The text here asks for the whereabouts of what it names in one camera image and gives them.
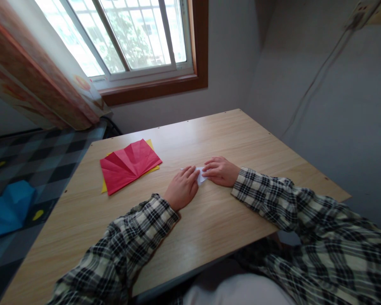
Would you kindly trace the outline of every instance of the right hand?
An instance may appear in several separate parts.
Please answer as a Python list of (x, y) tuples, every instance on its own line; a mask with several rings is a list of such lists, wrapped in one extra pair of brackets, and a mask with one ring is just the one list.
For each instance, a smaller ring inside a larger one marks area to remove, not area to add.
[(212, 182), (220, 185), (233, 187), (237, 181), (240, 167), (226, 160), (224, 157), (213, 157), (205, 162), (205, 167), (202, 169), (203, 177), (207, 177)]
[(188, 166), (177, 173), (163, 196), (175, 212), (187, 206), (199, 189), (199, 170), (195, 169), (196, 166)]

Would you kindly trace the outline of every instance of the window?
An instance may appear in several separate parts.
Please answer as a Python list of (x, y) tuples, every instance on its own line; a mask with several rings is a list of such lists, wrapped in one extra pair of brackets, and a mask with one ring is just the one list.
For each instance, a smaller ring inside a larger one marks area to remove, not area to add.
[(207, 87), (207, 1), (35, 2), (108, 105)]
[(193, 73), (186, 0), (35, 0), (98, 89)]

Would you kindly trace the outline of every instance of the blue paper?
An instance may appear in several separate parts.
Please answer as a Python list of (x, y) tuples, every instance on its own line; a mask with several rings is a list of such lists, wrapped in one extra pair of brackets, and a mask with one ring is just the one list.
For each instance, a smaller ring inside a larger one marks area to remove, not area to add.
[(0, 197), (0, 235), (23, 227), (36, 190), (25, 180), (6, 186)]

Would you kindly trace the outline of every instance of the folded white paper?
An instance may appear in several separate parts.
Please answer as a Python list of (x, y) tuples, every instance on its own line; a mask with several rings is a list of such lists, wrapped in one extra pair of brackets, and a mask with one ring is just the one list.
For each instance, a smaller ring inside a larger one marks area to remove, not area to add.
[(200, 186), (202, 183), (204, 183), (206, 180), (207, 180), (207, 177), (203, 177), (202, 176), (202, 174), (204, 173), (204, 172), (202, 172), (202, 169), (204, 169), (204, 167), (197, 167), (196, 169), (195, 169), (195, 171), (197, 171), (197, 170), (200, 170), (200, 173), (199, 173), (199, 176), (198, 176), (198, 186)]

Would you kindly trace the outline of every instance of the tree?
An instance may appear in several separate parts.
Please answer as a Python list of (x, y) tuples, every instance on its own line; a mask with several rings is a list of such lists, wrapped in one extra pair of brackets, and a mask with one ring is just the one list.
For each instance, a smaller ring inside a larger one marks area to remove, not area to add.
[[(107, 9), (107, 16), (130, 68), (139, 69), (149, 66), (147, 59), (150, 58), (151, 52), (146, 42), (146, 34), (142, 28), (133, 25), (129, 12), (117, 12), (115, 9)], [(123, 71), (124, 67), (117, 52), (110, 51), (114, 49), (111, 40), (104, 40), (103, 36), (99, 37), (99, 35), (90, 36), (98, 46), (110, 72), (117, 73)]]

